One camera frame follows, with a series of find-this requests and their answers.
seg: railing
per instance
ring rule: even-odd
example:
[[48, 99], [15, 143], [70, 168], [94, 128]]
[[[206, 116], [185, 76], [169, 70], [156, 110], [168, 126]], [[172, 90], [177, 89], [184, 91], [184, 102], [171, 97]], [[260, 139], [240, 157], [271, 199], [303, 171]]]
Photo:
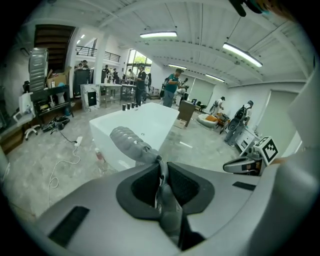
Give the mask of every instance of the railing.
[[[85, 47], [85, 46], [76, 46], [75, 49], [76, 49], [76, 55], [90, 56], [90, 57], [97, 56], [97, 49], [95, 49], [95, 48], [89, 48], [89, 47]], [[119, 62], [120, 56], [113, 54], [111, 52], [105, 51], [103, 59], [107, 60], [107, 61]]]

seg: orange cushion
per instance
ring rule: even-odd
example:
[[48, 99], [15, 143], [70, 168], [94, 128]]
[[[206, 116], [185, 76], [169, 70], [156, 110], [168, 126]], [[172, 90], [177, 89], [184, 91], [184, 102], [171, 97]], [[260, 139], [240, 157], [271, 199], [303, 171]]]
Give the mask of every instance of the orange cushion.
[[211, 121], [211, 122], [216, 122], [218, 119], [212, 115], [208, 115], [205, 120]]

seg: white bathtub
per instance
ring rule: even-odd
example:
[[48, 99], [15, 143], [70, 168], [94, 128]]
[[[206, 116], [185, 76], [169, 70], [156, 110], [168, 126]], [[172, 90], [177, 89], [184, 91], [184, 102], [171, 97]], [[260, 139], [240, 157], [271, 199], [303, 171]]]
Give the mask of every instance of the white bathtub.
[[156, 103], [138, 108], [117, 111], [90, 121], [96, 147], [104, 159], [117, 171], [132, 168], [136, 162], [124, 155], [111, 140], [110, 133], [116, 127], [131, 129], [153, 149], [159, 150], [179, 114], [178, 110]]

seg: round white cushion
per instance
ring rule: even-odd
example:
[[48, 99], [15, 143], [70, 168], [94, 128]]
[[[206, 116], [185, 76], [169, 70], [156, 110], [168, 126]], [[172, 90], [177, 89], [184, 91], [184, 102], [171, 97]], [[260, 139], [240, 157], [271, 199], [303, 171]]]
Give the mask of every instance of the round white cushion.
[[200, 115], [197, 117], [196, 120], [197, 120], [200, 124], [202, 124], [202, 125], [204, 125], [204, 126], [206, 126], [206, 127], [210, 127], [210, 128], [215, 127], [215, 126], [217, 125], [217, 122], [218, 122], [218, 121], [215, 121], [215, 122], [208, 121], [208, 120], [206, 120], [207, 116], [209, 116], [209, 115], [208, 115], [208, 114], [200, 114]]

